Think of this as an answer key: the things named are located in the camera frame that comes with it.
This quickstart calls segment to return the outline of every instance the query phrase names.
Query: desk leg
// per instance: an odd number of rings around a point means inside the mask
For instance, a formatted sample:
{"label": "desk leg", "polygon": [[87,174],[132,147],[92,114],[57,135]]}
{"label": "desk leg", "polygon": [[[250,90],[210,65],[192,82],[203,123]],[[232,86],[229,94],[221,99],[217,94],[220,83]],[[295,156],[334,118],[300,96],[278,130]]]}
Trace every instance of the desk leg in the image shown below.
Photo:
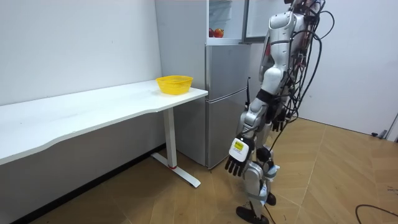
{"label": "desk leg", "polygon": [[198,187],[200,185],[200,181],[177,166],[173,108],[164,110],[164,129],[166,133],[167,159],[159,153],[153,153],[152,157],[163,163],[165,166],[168,166],[172,171],[184,178],[192,186]]}

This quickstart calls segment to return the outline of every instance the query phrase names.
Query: yellow plastic basket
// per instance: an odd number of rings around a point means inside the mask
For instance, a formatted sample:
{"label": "yellow plastic basket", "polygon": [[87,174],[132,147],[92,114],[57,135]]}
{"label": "yellow plastic basket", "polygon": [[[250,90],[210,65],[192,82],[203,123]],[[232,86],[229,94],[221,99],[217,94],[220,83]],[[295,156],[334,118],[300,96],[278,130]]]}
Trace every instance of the yellow plastic basket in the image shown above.
{"label": "yellow plastic basket", "polygon": [[186,93],[191,87],[192,80],[192,77],[182,75],[170,75],[156,79],[160,90],[171,95]]}

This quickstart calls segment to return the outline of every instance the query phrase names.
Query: desk tabletop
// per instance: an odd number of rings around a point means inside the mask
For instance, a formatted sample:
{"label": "desk tabletop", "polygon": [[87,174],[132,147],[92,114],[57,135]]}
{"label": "desk tabletop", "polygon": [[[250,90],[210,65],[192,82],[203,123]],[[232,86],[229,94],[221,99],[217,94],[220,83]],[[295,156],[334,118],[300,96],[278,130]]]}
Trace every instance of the desk tabletop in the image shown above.
{"label": "desk tabletop", "polygon": [[155,80],[0,106],[0,165],[57,142],[208,94],[167,95]]}

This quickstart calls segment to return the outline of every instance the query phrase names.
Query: desk foot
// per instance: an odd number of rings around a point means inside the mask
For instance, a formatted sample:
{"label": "desk foot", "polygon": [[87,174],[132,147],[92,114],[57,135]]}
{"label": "desk foot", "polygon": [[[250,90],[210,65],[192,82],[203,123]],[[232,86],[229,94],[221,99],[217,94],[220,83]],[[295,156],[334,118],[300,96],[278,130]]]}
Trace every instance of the desk foot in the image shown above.
{"label": "desk foot", "polygon": [[[167,159],[161,156],[159,153],[153,153],[151,155],[153,158],[157,159],[159,162],[163,163],[165,166],[169,167],[167,164]],[[183,169],[179,168],[178,166],[175,169],[170,169],[174,171],[176,174],[178,174],[180,177],[184,178],[188,183],[190,183],[194,188],[199,187],[200,181],[196,178],[194,178],[192,175],[189,173],[185,172]]]}

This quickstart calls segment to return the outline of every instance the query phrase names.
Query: label on robot arm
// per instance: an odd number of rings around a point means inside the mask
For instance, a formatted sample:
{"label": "label on robot arm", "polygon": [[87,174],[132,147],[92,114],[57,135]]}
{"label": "label on robot arm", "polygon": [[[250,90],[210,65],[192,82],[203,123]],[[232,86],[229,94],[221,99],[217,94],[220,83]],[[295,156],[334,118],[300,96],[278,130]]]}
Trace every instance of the label on robot arm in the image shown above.
{"label": "label on robot arm", "polygon": [[249,152],[249,146],[242,140],[235,138],[229,149],[230,156],[234,157],[237,161],[243,162]]}

